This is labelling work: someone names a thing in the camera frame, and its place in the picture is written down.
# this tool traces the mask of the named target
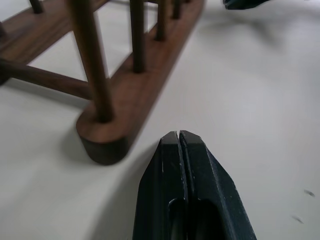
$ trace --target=white table surface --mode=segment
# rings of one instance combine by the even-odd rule
[[[0,20],[27,6],[1,0]],[[128,6],[108,3],[97,16],[112,74],[131,49]],[[150,25],[155,17],[148,11]],[[85,80],[74,42],[68,33],[30,66]],[[208,0],[130,153],[112,166],[94,164],[75,131],[86,100],[9,80],[0,87],[0,239],[130,240],[156,144],[188,130],[233,178],[259,240],[318,240],[319,61],[318,0],[248,11]]]

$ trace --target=wooden base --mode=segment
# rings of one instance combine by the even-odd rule
[[[109,2],[91,1],[94,11]],[[6,35],[0,38],[0,58],[28,64],[72,30],[64,0],[45,0],[42,6],[41,14],[30,7],[2,22]]]
[[[103,165],[121,160],[129,151],[145,122],[182,47],[197,21],[204,0],[184,4],[179,20],[167,20],[166,41],[156,41],[157,26],[145,36],[146,71],[133,73],[130,55],[111,78],[115,118],[108,123],[97,120],[91,102],[76,123],[83,146],[92,160]]]

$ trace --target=dark wood stand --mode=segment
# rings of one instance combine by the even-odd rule
[[[158,23],[148,33],[144,33],[144,0],[130,0],[132,54],[111,79],[104,71],[93,16],[109,0],[65,0],[67,8],[63,0],[46,0],[42,5],[37,1],[30,1],[33,9],[0,24],[0,82],[17,78],[92,100],[76,129],[93,161],[113,164],[128,153],[204,0],[158,1]],[[26,66],[71,30],[88,82]]]

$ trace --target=black object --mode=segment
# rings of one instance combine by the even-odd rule
[[[253,9],[270,0],[223,0],[223,4],[228,10]]]
[[[133,240],[256,240],[236,186],[191,132],[169,132],[140,181]]]

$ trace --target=wooden dish rack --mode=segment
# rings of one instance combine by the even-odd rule
[[[132,53],[109,78],[94,11],[109,0],[29,0],[0,22],[0,85],[15,78],[91,100],[76,122],[90,158],[109,165],[129,151],[202,11],[204,0],[159,0],[144,32],[144,0],[130,0]],[[27,64],[73,31],[86,81]]]

